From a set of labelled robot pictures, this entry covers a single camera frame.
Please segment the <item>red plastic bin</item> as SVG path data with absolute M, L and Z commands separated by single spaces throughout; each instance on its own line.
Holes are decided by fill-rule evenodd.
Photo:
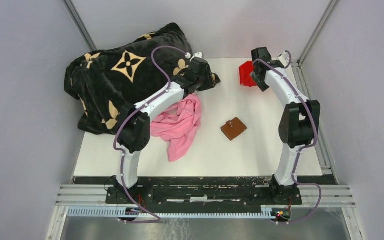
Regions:
M 245 87 L 256 87 L 254 79 L 252 78 L 252 73 L 254 72 L 254 66 L 252 61 L 246 61 L 239 66 L 239 84 Z

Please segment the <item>brown leather card holder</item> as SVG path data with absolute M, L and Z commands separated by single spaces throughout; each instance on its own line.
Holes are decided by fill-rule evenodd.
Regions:
M 248 127 L 238 117 L 227 121 L 220 128 L 221 132 L 227 137 L 229 141 L 233 141 L 247 129 Z

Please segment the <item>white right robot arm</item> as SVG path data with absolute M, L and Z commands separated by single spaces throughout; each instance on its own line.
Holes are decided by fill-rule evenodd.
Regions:
M 318 142 L 321 105 L 300 92 L 288 78 L 287 66 L 274 60 L 267 47 L 251 51 L 253 81 L 262 92 L 272 90 L 283 106 L 278 134 L 283 143 L 278 168 L 274 174 L 275 187 L 269 189 L 269 199 L 282 204 L 289 198 L 286 187 L 297 184 L 296 171 L 303 151 Z

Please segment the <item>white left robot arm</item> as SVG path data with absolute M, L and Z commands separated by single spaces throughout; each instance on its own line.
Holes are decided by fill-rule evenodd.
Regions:
M 216 86 L 209 63 L 193 56 L 182 73 L 173 76 L 156 93 L 135 105 L 121 110 L 123 123 L 114 139 L 114 149 L 121 152 L 120 174 L 117 181 L 122 185 L 118 197 L 129 204 L 136 200 L 138 191 L 133 187 L 138 182 L 138 166 L 141 151 L 151 138 L 151 122 L 167 108 L 196 91 L 205 91 Z

